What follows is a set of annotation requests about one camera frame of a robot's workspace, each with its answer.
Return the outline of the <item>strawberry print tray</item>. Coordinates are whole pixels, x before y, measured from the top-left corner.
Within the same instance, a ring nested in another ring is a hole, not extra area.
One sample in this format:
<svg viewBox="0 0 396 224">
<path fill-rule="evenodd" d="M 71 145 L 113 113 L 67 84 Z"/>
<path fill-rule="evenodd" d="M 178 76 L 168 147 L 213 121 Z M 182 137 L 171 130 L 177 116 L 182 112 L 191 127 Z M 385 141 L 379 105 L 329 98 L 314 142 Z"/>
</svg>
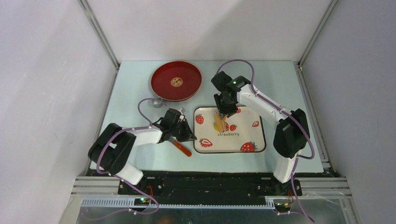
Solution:
<svg viewBox="0 0 396 224">
<path fill-rule="evenodd" d="M 255 153 L 267 144 L 262 119 L 252 109 L 238 106 L 236 114 L 226 119 L 226 131 L 214 129 L 216 107 L 199 107 L 194 111 L 194 149 L 202 154 Z"/>
</svg>

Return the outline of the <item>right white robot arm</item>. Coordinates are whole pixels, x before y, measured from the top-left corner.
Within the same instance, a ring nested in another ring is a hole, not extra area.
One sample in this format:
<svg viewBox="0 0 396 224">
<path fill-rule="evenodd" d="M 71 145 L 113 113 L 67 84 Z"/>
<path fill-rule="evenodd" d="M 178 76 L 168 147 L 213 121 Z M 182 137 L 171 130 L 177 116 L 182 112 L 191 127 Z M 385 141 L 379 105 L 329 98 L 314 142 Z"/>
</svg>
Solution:
<svg viewBox="0 0 396 224">
<path fill-rule="evenodd" d="M 236 114 L 237 105 L 242 104 L 274 127 L 273 146 L 278 156 L 271 187 L 277 195 L 284 195 L 290 189 L 289 180 L 294 175 L 296 161 L 302 157 L 301 152 L 306 145 L 310 147 L 311 155 L 304 158 L 311 160 L 315 156 L 305 112 L 282 107 L 243 76 L 233 79 L 221 71 L 211 79 L 211 83 L 218 91 L 214 100 L 220 119 Z"/>
</svg>

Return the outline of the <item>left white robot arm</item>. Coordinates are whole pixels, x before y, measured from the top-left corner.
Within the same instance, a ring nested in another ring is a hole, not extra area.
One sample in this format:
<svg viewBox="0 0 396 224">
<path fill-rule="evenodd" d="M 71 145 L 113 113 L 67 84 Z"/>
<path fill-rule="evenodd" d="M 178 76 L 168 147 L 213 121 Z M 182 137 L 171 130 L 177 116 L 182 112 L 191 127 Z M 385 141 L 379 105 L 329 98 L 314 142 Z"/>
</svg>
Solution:
<svg viewBox="0 0 396 224">
<path fill-rule="evenodd" d="M 171 139 L 177 142 L 197 140 L 185 115 L 172 108 L 149 126 L 122 128 L 115 123 L 109 124 L 87 155 L 96 163 L 98 173 L 116 176 L 130 183 L 134 193 L 143 194 L 148 182 L 143 179 L 143 172 L 128 161 L 133 147 L 159 144 Z"/>
</svg>

